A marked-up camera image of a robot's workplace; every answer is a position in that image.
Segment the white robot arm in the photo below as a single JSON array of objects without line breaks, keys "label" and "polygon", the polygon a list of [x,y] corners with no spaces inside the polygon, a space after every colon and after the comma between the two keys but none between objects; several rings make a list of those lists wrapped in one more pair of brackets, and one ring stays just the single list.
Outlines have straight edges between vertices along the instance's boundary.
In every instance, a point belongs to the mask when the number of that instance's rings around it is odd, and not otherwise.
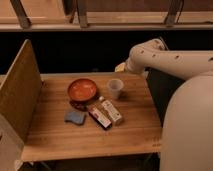
[{"label": "white robot arm", "polygon": [[123,66],[184,81],[164,117],[159,171],[213,171],[213,50],[169,50],[155,38],[133,46]]}]

